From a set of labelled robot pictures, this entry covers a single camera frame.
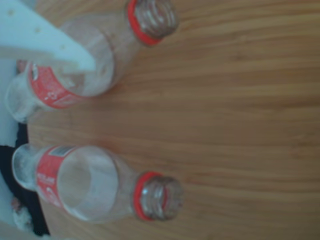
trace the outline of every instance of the wooden table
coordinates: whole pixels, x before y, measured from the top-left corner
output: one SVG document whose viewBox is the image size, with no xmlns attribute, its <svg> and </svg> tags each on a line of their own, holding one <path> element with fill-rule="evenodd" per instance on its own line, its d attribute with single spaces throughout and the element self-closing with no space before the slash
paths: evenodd
<svg viewBox="0 0 320 240">
<path fill-rule="evenodd" d="M 46 0 L 53 23 L 123 0 Z M 79 240 L 319 240 L 320 2 L 175 0 L 179 31 L 108 94 L 29 126 L 37 145 L 92 144 L 177 177 L 171 222 L 90 225 L 43 203 Z"/>
</svg>

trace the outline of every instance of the bottle mouth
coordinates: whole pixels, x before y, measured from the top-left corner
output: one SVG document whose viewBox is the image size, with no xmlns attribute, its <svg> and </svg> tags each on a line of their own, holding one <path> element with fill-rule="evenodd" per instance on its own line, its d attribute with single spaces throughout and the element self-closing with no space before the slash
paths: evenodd
<svg viewBox="0 0 320 240">
<path fill-rule="evenodd" d="M 179 25 L 171 0 L 131 0 L 127 16 L 136 37 L 147 46 L 160 43 Z"/>
<path fill-rule="evenodd" d="M 133 208 L 144 221 L 175 218 L 182 207 L 183 190 L 178 181 L 158 172 L 143 173 L 133 193 Z"/>
</svg>

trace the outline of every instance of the red label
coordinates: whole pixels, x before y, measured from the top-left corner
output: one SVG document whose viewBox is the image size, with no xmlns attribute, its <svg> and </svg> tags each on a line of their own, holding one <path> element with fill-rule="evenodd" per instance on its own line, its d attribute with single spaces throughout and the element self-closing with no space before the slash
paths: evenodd
<svg viewBox="0 0 320 240">
<path fill-rule="evenodd" d="M 38 190 L 47 202 L 59 208 L 64 207 L 58 193 L 58 172 L 65 158 L 75 149 L 74 146 L 51 147 L 43 154 L 36 168 Z"/>
<path fill-rule="evenodd" d="M 84 99 L 83 96 L 67 90 L 56 78 L 51 67 L 31 64 L 28 78 L 34 94 L 51 108 L 64 109 Z"/>
</svg>

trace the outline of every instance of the barcode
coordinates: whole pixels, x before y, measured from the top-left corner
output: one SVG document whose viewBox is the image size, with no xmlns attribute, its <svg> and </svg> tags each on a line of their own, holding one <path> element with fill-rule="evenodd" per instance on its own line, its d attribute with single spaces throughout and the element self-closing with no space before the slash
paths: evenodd
<svg viewBox="0 0 320 240">
<path fill-rule="evenodd" d="M 57 157 L 65 157 L 71 150 L 73 150 L 74 146 L 58 146 L 54 148 L 49 155 L 57 156 Z"/>
</svg>

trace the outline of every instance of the empty plastic bottle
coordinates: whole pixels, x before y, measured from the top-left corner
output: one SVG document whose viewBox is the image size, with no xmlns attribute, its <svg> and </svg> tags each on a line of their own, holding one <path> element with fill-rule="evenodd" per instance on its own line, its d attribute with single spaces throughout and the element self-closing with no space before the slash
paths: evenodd
<svg viewBox="0 0 320 240">
<path fill-rule="evenodd" d="M 114 86 L 142 46 L 158 44 L 177 27 L 170 0 L 130 0 L 118 12 L 76 17 L 61 30 L 91 53 L 95 72 L 66 74 L 62 67 L 28 62 L 8 87 L 6 106 L 18 122 L 27 123 L 43 111 L 101 95 Z"/>
<path fill-rule="evenodd" d="M 18 183 L 74 217 L 102 223 L 135 215 L 170 220 L 182 206 L 177 180 L 157 172 L 139 173 L 96 146 L 19 147 L 12 159 Z"/>
</svg>

